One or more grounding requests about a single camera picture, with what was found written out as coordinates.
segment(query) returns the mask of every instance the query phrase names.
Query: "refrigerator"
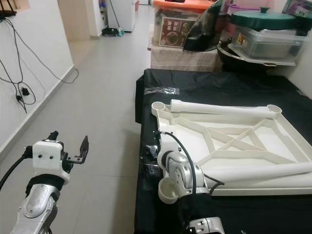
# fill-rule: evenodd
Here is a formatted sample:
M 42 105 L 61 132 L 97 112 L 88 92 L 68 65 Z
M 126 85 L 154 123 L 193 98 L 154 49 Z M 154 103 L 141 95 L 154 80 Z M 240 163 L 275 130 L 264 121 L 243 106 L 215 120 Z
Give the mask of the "refrigerator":
M 136 24 L 136 1 L 137 0 L 105 1 L 107 7 L 108 26 L 110 28 L 118 28 L 113 12 L 114 8 L 120 27 L 126 32 L 132 32 Z

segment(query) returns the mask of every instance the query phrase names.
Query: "green pot lid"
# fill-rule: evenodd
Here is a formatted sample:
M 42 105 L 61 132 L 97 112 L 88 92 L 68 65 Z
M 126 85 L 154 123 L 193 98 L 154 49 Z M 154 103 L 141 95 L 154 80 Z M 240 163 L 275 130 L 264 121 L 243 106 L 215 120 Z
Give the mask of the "green pot lid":
M 237 11 L 231 16 L 231 23 L 252 28 L 255 30 L 284 30 L 293 29 L 294 16 L 266 12 L 267 7 L 261 7 L 261 12 L 257 11 Z

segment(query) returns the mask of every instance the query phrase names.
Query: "power adapter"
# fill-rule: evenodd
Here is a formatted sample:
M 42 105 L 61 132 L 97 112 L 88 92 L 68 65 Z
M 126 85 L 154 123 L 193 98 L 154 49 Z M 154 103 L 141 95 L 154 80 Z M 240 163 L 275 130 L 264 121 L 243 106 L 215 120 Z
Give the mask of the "power adapter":
M 29 91 L 28 91 L 27 88 L 23 88 L 23 87 L 22 87 L 21 92 L 22 92 L 22 94 L 23 94 L 24 96 L 28 96 L 28 95 L 29 95 Z

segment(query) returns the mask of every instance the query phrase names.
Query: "black cover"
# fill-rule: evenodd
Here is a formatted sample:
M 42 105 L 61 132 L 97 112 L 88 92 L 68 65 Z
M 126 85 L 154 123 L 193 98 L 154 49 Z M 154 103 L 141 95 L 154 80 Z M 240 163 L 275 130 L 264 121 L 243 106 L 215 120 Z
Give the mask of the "black cover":
M 228 106 L 275 104 L 283 115 L 312 143 L 312 101 L 298 93 L 286 78 L 235 73 L 184 72 L 148 69 L 137 81 L 136 121 L 142 122 L 140 165 L 137 179 L 135 233 L 179 233 L 177 203 L 166 205 L 157 195 L 162 172 L 146 145 L 156 145 L 156 118 L 151 104 L 171 99 Z M 179 95 L 152 93 L 145 87 L 178 87 Z M 312 195 L 213 197 L 226 234 L 312 233 Z

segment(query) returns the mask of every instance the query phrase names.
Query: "clear plastic container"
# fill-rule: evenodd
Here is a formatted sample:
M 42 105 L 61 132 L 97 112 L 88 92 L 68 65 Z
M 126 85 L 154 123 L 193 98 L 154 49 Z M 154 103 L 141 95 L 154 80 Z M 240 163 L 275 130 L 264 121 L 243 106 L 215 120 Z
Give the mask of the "clear plastic container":
M 191 26 L 198 20 L 200 15 L 209 8 L 214 2 L 208 0 L 185 0 L 185 2 L 173 2 L 165 0 L 154 0 L 155 8 L 155 23 L 154 23 L 154 35 L 153 44 L 158 46 L 170 46 L 171 41 L 167 43 L 160 43 L 163 27 L 166 26 L 166 34 L 169 34 L 169 40 L 183 40 L 188 34 Z M 167 21 L 172 19 L 172 23 L 178 25 L 185 25 L 183 32 L 171 32 L 167 30 Z
M 294 36 L 293 30 L 262 30 L 237 26 L 231 46 L 241 57 L 272 62 L 295 62 L 307 37 Z

